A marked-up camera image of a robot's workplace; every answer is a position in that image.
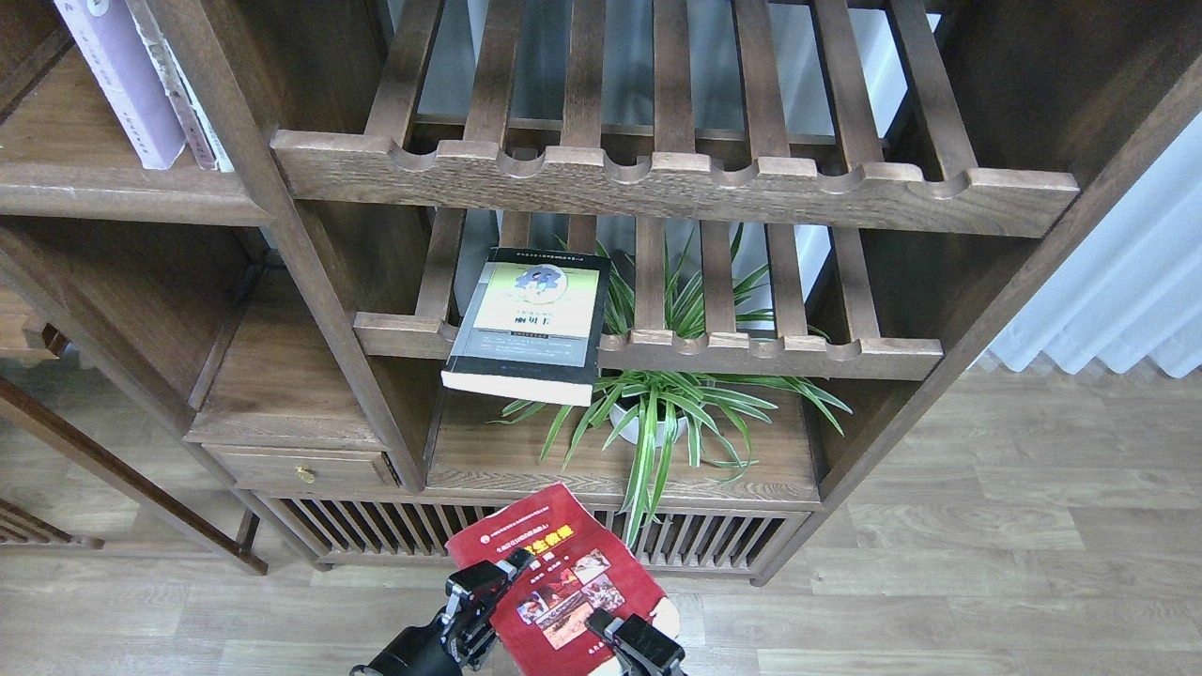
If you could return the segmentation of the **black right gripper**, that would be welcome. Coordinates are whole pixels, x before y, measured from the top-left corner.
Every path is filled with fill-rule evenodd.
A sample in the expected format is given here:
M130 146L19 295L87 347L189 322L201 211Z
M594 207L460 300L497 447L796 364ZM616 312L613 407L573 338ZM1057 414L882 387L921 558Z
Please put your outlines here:
M686 675L686 651L642 617L620 619L603 607L594 607L585 624L609 650L615 650L626 675Z

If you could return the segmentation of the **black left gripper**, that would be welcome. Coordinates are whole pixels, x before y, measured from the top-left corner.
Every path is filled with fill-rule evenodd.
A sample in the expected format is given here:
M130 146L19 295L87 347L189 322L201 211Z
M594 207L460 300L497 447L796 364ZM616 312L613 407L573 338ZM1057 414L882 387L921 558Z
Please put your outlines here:
M496 603L532 565L529 548L514 548L505 561L480 561L451 574L448 600L427 625L407 625L369 664L353 675L460 675L480 670L496 634L490 624Z

